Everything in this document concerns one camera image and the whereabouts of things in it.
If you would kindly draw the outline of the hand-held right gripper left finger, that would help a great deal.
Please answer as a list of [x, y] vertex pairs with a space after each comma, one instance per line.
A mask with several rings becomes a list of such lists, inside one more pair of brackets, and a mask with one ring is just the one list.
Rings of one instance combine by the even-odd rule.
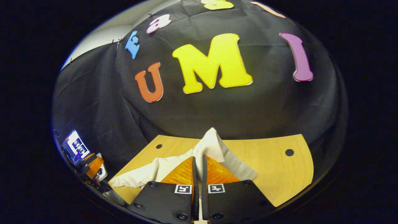
[[148, 182], [127, 209], [156, 223], [193, 224], [199, 219], [195, 157], [185, 159], [162, 181]]

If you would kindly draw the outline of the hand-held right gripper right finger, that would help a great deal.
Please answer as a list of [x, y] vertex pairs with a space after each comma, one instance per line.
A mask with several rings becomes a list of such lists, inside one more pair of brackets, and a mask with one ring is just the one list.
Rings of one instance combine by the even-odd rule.
[[275, 212], [252, 180], [238, 180], [206, 155], [202, 185], [202, 217], [209, 224], [257, 224]]

